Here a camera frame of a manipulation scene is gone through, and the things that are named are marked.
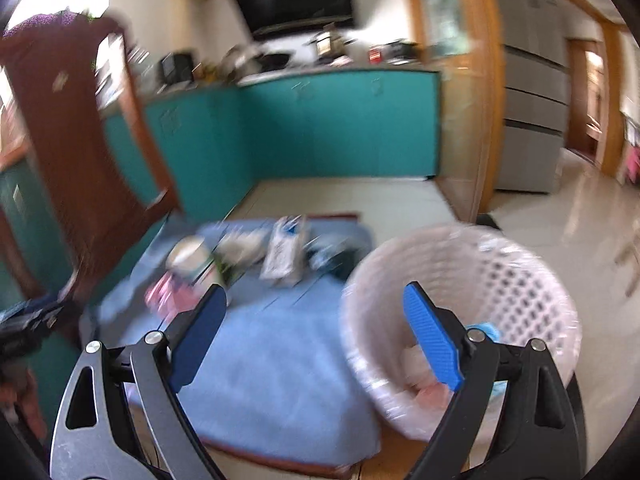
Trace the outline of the left hand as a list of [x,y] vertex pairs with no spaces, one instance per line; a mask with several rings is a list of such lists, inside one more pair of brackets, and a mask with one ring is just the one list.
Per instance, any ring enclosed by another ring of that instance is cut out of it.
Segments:
[[24,378],[26,385],[22,388],[17,388],[13,382],[2,379],[1,404],[17,405],[22,411],[29,429],[38,440],[43,441],[47,437],[47,425],[38,401],[36,378],[30,368],[24,370]]

